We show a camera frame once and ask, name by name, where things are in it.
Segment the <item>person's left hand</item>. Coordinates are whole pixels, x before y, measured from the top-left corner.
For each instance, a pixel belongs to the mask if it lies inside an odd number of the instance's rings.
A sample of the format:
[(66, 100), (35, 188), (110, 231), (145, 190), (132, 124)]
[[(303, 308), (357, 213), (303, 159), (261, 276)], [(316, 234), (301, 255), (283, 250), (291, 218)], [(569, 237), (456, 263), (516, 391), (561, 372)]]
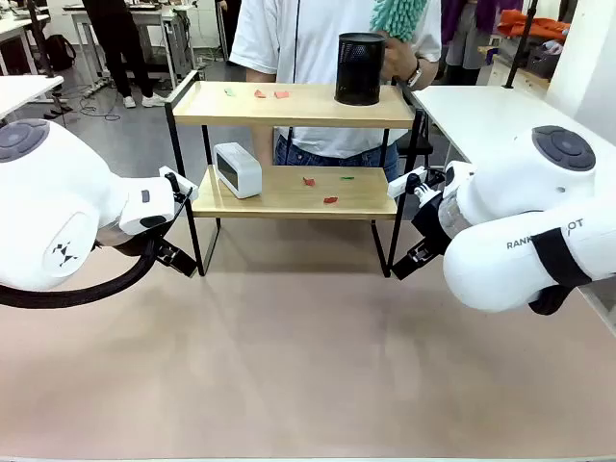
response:
[(391, 38), (387, 34), (385, 38), (385, 54), (381, 68), (383, 80), (396, 79), (408, 81), (417, 70), (418, 59), (411, 46), (397, 38)]

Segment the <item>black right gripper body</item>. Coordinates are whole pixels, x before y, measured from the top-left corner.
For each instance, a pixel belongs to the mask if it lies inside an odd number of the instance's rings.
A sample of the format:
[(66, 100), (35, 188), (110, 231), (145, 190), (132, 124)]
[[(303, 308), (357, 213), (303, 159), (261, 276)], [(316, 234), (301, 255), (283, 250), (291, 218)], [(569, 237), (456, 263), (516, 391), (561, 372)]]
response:
[(444, 230), (439, 220), (439, 207), (443, 201), (441, 192), (420, 204), (420, 208), (412, 219), (415, 228), (423, 236), (411, 253), (414, 256), (444, 255), (451, 242), (451, 237)]

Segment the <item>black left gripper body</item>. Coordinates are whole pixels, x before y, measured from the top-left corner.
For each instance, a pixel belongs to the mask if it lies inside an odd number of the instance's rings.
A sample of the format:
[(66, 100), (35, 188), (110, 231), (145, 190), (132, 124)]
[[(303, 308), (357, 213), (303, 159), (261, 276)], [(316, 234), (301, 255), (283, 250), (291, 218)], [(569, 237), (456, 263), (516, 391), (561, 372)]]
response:
[(179, 247), (165, 239), (172, 224), (172, 221), (165, 222), (137, 235), (129, 235), (115, 221), (98, 230), (98, 245), (112, 247), (125, 256), (141, 257), (147, 254), (169, 263), (181, 254)]

